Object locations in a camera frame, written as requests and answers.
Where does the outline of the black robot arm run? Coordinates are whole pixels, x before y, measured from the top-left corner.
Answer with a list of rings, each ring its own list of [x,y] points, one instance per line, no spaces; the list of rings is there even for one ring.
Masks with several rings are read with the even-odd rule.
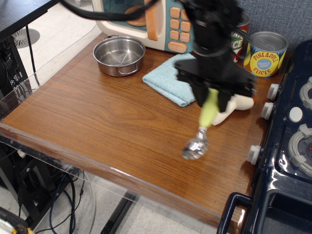
[[[231,33],[237,30],[243,10],[235,0],[183,0],[194,32],[194,59],[175,63],[177,79],[190,84],[199,106],[210,89],[218,90],[217,104],[225,112],[235,94],[252,97],[256,78],[234,63]]]

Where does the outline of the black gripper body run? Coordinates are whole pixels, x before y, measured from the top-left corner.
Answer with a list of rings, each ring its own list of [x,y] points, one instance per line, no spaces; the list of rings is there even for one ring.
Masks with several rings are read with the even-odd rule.
[[[175,63],[179,80],[199,86],[207,85],[231,95],[252,97],[256,92],[255,76],[235,63],[230,53],[194,56]]]

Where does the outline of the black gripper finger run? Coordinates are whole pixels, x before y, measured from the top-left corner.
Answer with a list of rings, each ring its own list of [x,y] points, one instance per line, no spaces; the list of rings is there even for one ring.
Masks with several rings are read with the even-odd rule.
[[[218,93],[218,107],[221,113],[226,111],[227,104],[230,101],[231,97],[234,95],[234,92],[220,90]]]
[[[193,95],[199,107],[202,107],[209,94],[209,87],[205,83],[191,85]]]

